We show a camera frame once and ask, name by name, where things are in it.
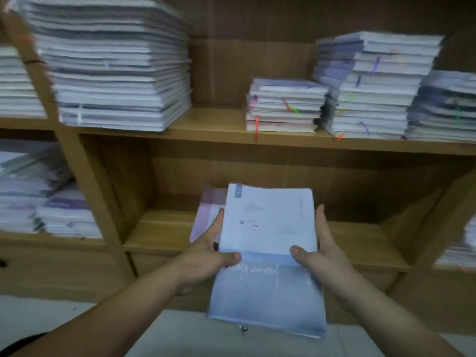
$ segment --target person's right hand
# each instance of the person's right hand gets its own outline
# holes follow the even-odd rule
[[[306,252],[300,246],[292,246],[294,259],[309,269],[312,275],[339,298],[348,297],[349,288],[360,274],[354,269],[347,255],[332,238],[324,215],[324,204],[316,210],[316,234],[319,251]]]

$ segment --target pink book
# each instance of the pink book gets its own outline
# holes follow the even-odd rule
[[[218,215],[220,208],[225,207],[227,201],[226,188],[213,188],[206,186],[200,199],[200,206],[193,222],[192,232],[190,234],[190,243],[201,236],[210,227]],[[220,241],[221,231],[215,238],[215,242]]]

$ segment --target blue book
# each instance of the blue book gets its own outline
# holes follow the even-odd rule
[[[241,262],[219,271],[208,316],[322,337],[326,313],[318,282],[292,258],[298,245],[318,250],[310,189],[266,189],[230,184],[220,252]]]

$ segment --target floor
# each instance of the floor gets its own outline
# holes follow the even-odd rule
[[[0,296],[0,350],[16,340],[56,328],[92,303]],[[443,334],[467,357],[476,357],[476,336]],[[329,325],[323,340],[210,320],[203,313],[164,311],[128,353],[144,356],[382,357],[357,326]]]

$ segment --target person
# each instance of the person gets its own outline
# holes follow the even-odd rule
[[[213,248],[223,210],[210,228],[168,264],[137,279],[95,307],[21,348],[13,356],[124,356],[175,295],[241,261],[240,253]],[[299,246],[291,255],[336,295],[386,357],[453,357],[460,354],[437,333],[375,288],[352,266],[316,211],[318,252]]]

